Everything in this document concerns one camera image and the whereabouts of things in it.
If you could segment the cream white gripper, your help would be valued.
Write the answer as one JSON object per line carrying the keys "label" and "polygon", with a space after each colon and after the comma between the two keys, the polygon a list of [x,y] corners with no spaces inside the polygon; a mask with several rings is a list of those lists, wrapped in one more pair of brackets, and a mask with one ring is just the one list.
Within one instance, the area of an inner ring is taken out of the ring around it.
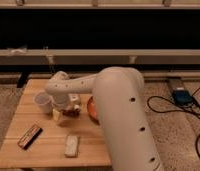
{"label": "cream white gripper", "polygon": [[79,109],[81,111],[81,99],[78,94],[69,94],[67,101],[63,104],[53,103],[53,119],[57,125],[67,125],[76,119],[63,114],[64,110]]}

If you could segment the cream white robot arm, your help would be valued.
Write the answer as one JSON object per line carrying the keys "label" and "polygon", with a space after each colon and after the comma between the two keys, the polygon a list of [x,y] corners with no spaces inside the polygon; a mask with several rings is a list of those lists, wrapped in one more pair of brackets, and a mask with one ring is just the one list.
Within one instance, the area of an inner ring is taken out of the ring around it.
{"label": "cream white robot arm", "polygon": [[76,79],[58,72],[45,90],[58,106],[70,93],[93,95],[113,171],[165,171],[142,104],[143,88],[138,70],[108,67]]}

